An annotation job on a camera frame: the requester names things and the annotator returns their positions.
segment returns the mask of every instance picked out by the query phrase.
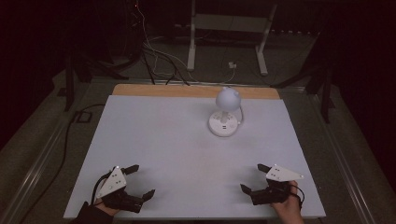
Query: black sleeve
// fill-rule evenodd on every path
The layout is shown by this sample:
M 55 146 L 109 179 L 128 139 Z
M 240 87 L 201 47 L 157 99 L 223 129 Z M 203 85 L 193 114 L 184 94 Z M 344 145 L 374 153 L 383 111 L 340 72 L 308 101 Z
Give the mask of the black sleeve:
M 112 216 L 85 202 L 76 219 L 70 224 L 111 224 L 111 222 L 113 222 Z

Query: person's right hand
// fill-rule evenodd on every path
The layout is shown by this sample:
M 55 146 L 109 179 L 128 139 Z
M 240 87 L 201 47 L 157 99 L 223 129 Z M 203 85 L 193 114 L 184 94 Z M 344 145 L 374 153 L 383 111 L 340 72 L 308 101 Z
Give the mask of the person's right hand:
M 289 184 L 297 187 L 297 182 L 290 181 Z M 297 188 L 291 187 L 290 192 L 297 194 Z M 271 203 L 283 224 L 304 224 L 300 212 L 300 200 L 290 195 L 283 203 Z

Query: white desk lamp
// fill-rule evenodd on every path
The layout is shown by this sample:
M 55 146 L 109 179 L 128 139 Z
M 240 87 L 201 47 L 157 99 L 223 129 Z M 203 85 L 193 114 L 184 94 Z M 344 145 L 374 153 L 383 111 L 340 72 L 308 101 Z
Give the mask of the white desk lamp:
M 220 137 L 233 135 L 241 122 L 230 112 L 240 108 L 243 117 L 239 92 L 232 88 L 223 87 L 216 97 L 216 105 L 221 111 L 217 111 L 210 116 L 210 131 Z

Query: floor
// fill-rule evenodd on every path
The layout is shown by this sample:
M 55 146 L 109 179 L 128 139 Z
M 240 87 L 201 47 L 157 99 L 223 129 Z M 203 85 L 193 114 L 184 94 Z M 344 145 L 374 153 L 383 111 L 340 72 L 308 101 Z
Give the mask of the floor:
M 180 74 L 192 85 L 265 87 L 296 75 L 315 43 L 315 38 L 309 35 L 270 34 L 264 52 L 269 70 L 267 77 L 259 74 L 254 43 L 235 45 L 235 42 L 230 42 L 215 46 L 210 41 L 198 42 L 196 69 L 190 73 L 175 58 L 178 57 L 182 62 L 187 61 L 188 38 L 177 38 L 169 43 L 168 40 L 154 36 L 149 43 L 146 50 L 148 64 L 154 67 L 155 56 L 150 55 L 152 49 L 171 54 L 170 57 L 175 61 Z M 229 68 L 229 62 L 236 63 L 236 68 Z M 172 76 L 169 74 L 174 72 L 173 66 L 161 59 L 158 60 L 155 71 L 157 84 L 164 84 Z M 57 96 L 59 89 L 64 87 L 64 72 L 54 78 L 56 89 L 0 152 L 0 174 L 3 180 L 7 180 L 0 183 L 0 212 L 2 216 L 6 214 L 10 217 L 3 217 L 3 223 L 18 223 L 25 214 L 27 215 L 23 223 L 68 222 L 63 219 L 64 209 L 103 111 L 102 106 L 90 108 L 93 114 L 91 122 L 71 124 L 67 132 L 66 157 L 62 170 L 36 206 L 29 212 L 28 208 L 40 197 L 62 162 L 66 128 L 72 112 L 89 105 L 105 104 L 107 96 L 118 83 L 150 84 L 147 67 L 142 61 L 120 73 L 130 79 L 117 81 L 96 74 L 91 83 L 77 83 L 76 101 L 71 112 L 64 112 L 65 99 Z M 290 112 L 292 124 L 327 214 L 323 218 L 306 219 L 305 223 L 396 223 L 395 194 L 347 110 L 337 87 L 332 86 L 334 108 L 330 109 L 331 123 L 326 124 L 318 112 L 320 94 L 304 93 L 307 81 L 306 78 L 278 90 Z M 171 80 L 168 84 L 181 83 L 180 80 Z M 37 164 L 37 158 L 45 159 Z M 26 179 L 31 181 L 27 187 L 34 188 L 27 188 L 26 182 L 23 185 L 22 181 Z M 131 223 L 125 220 L 114 222 Z M 264 223 L 263 220 L 185 222 Z M 280 222 L 271 219 L 267 223 Z

